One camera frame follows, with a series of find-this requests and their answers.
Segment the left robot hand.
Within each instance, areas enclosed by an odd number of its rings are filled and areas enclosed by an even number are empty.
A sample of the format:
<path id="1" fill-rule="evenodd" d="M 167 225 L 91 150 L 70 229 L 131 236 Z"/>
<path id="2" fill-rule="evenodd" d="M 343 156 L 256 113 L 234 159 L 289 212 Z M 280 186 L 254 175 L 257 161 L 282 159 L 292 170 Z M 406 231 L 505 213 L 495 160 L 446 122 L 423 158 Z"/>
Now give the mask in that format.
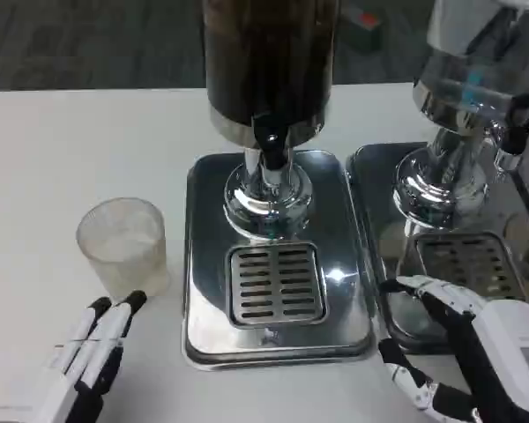
<path id="1" fill-rule="evenodd" d="M 145 305 L 141 290 L 91 303 L 68 339 L 0 404 L 0 422 L 95 422 L 117 377 L 123 342 Z"/>

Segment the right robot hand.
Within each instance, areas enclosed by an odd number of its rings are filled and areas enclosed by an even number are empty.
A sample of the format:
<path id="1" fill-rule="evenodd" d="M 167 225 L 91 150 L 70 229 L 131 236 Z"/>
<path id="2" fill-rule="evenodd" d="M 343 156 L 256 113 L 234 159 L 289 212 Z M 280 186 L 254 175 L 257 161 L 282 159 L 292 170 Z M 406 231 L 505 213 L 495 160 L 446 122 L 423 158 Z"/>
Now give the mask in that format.
<path id="1" fill-rule="evenodd" d="M 378 351 L 393 383 L 418 412 L 436 422 L 529 422 L 529 303 L 488 300 L 423 275 L 387 279 L 379 290 L 421 301 L 444 328 L 470 389 L 437 382 L 412 365 L 394 339 L 380 339 Z"/>

